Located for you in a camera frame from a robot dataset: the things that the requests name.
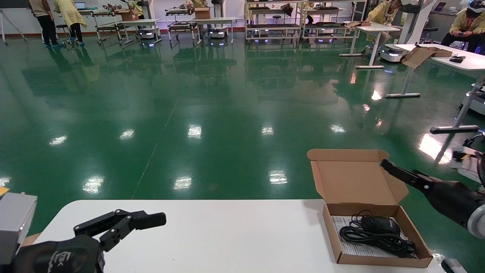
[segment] green floor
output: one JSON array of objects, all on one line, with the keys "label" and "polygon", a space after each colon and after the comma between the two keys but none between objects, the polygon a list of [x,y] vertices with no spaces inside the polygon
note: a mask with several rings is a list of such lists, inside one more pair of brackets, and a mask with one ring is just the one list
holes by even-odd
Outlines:
[{"label": "green floor", "polygon": [[[84,51],[1,44],[0,184],[39,196],[30,233],[79,199],[319,198],[312,148],[383,149],[402,167],[478,188],[448,167],[472,134],[429,133],[453,123],[474,79],[424,64],[410,86],[421,98],[386,100],[401,91],[402,65],[356,71],[367,60],[340,58],[347,44],[247,46],[237,36],[197,48],[181,36],[173,49],[104,50],[93,37]],[[401,204],[438,257],[483,272],[484,241],[412,188]]]}]

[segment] cardboard box on desk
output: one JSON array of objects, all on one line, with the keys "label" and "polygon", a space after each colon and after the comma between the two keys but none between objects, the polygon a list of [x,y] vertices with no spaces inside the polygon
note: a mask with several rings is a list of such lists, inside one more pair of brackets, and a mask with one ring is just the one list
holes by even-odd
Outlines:
[{"label": "cardboard box on desk", "polygon": [[137,10],[130,10],[130,9],[122,9],[117,10],[116,14],[121,15],[121,19],[123,21],[138,21],[138,11]]},{"label": "cardboard box on desk", "polygon": [[347,28],[354,28],[356,26],[369,27],[371,23],[366,23],[365,21],[350,21],[345,24]]},{"label": "cardboard box on desk", "polygon": [[[404,209],[398,205],[408,194],[406,185],[380,166],[382,159],[388,158],[387,152],[313,149],[307,156],[317,192],[326,201],[323,219],[338,264],[428,267],[433,256]],[[374,216],[394,217],[404,235],[416,244],[418,258],[345,254],[332,215],[352,216],[365,209]]]},{"label": "cardboard box on desk", "polygon": [[195,19],[210,19],[210,8],[195,8]]},{"label": "cardboard box on desk", "polygon": [[418,68],[429,57],[450,57],[451,51],[435,47],[415,47],[410,53],[406,54],[401,63],[410,68]]}]

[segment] power adapter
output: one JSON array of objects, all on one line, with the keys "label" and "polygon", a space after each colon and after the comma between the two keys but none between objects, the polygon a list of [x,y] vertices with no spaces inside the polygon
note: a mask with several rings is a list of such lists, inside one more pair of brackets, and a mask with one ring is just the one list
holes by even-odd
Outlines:
[{"label": "power adapter", "polygon": [[463,62],[464,59],[465,59],[465,56],[458,56],[458,54],[452,54],[450,61],[461,64],[461,62]]},{"label": "power adapter", "polygon": [[363,217],[360,227],[374,234],[401,234],[399,225],[389,217]]}]

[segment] laptop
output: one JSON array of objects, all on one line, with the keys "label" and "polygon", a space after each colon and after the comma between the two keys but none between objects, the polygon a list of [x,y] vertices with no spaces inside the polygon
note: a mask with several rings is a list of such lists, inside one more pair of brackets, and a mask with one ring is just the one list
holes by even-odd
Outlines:
[{"label": "laptop", "polygon": [[436,6],[436,8],[434,10],[432,10],[431,13],[439,13],[441,10],[443,10],[443,8],[445,7],[445,5],[446,5],[445,2],[438,3],[438,5]]},{"label": "laptop", "polygon": [[75,2],[74,5],[78,10],[86,10],[86,3],[85,2]]}]

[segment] instruction paper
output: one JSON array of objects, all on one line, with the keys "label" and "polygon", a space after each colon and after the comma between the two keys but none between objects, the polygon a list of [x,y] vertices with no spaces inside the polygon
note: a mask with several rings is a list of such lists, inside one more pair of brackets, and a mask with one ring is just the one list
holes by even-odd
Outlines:
[{"label": "instruction paper", "polygon": [[[332,219],[338,233],[341,228],[350,225],[350,221],[352,221],[352,216],[332,216]],[[401,231],[401,238],[407,240],[407,237],[404,236],[402,231]],[[357,256],[397,258],[396,255],[387,253],[383,250],[380,250],[378,248],[375,248],[369,245],[347,242],[340,236],[339,236],[339,239],[340,239],[340,243],[342,244],[342,252],[344,254],[357,255]]]}]

